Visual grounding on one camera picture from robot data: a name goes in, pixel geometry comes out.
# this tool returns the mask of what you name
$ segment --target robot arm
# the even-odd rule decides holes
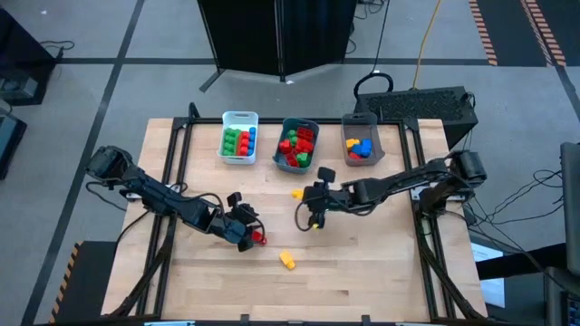
[[[142,198],[143,205],[156,214],[163,216],[178,215],[184,224],[204,234],[212,234],[237,244],[240,252],[254,245],[252,235],[263,225],[257,219],[254,208],[241,203],[242,196],[234,193],[227,198],[232,210],[225,212],[221,200],[219,205],[204,199],[203,194],[196,197],[184,197],[148,176],[145,171],[133,164],[131,155],[114,146],[99,148],[92,156],[86,168],[87,175],[102,182],[112,190],[123,186],[121,195],[131,192]]]
[[[328,187],[329,183],[334,182],[333,170],[319,168],[318,177],[322,182],[317,181],[313,186],[304,188],[303,203],[312,213],[308,219],[308,229],[323,228],[324,212],[327,210],[366,216],[389,196],[433,182],[437,182],[437,186],[425,188],[420,193],[419,204],[425,212],[436,212],[445,208],[449,196],[462,195],[469,199],[473,188],[481,185],[487,175],[477,153],[458,151],[383,179],[369,177],[345,182],[339,190]]]

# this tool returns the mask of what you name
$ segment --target white paper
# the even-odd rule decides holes
[[[479,244],[471,244],[471,251],[476,262],[498,258],[504,254],[499,250],[487,248]],[[486,303],[506,308],[506,296],[504,294],[504,279],[481,281],[481,291]]]

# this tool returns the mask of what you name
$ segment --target yellow block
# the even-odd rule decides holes
[[[284,263],[284,265],[286,266],[287,269],[294,269],[296,267],[296,263],[294,262],[294,258],[292,258],[292,255],[290,253],[288,253],[286,250],[284,250],[281,254],[280,254],[280,260],[282,260],[282,263]]]
[[[346,148],[347,148],[348,150],[351,150],[351,149],[353,149],[353,146],[354,146],[354,145],[356,145],[356,144],[360,144],[360,143],[361,143],[361,141],[360,141],[360,140],[358,140],[358,139],[347,139],[347,140],[346,140]]]
[[[302,200],[302,197],[305,195],[305,191],[303,189],[294,189],[292,190],[292,198],[296,198]]]

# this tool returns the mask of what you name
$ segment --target white plastic bin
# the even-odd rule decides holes
[[[249,111],[227,111],[222,116],[223,128],[221,130],[221,139],[219,141],[219,149],[217,155],[228,164],[245,164],[251,165],[256,162],[257,153],[257,137],[258,137],[258,116],[255,112]],[[224,146],[224,134],[226,129],[240,129],[242,131],[250,131],[250,128],[256,128],[256,140],[254,142],[254,153],[251,156],[223,156],[222,146]]]

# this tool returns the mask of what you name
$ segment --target wooden table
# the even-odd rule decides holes
[[[140,153],[139,166],[157,179],[163,171],[170,126],[171,120],[150,120]],[[379,163],[349,168],[343,160],[340,125],[321,125],[314,165],[303,176],[282,172],[272,161],[280,131],[281,125],[260,125],[256,164],[231,166],[216,154],[221,125],[193,127],[186,196],[210,191],[225,200],[240,191],[266,225],[268,244],[241,254],[234,244],[178,222],[162,317],[223,321],[249,313],[251,321],[360,321],[361,315],[370,314],[373,321],[428,321],[408,193],[389,197],[366,217],[327,213],[323,230],[303,233],[294,222],[298,203],[290,193],[311,185],[320,166],[336,171],[335,187],[348,180],[403,171],[397,127],[379,126],[386,152]],[[420,134],[427,160],[448,152],[439,120],[420,120]],[[416,164],[409,132],[408,140]],[[176,174],[174,164],[172,178]],[[459,205],[448,204],[448,209],[459,211]],[[141,204],[129,204],[124,226],[142,212]],[[304,224],[307,215],[306,209],[300,214]],[[103,313],[116,308],[140,278],[152,221],[151,215],[123,238]],[[449,276],[474,308],[487,315],[466,223],[451,215],[439,221]],[[279,261],[283,250],[296,260],[293,271]],[[434,274],[433,281],[439,315],[445,316]],[[151,286],[148,311],[156,284]]]

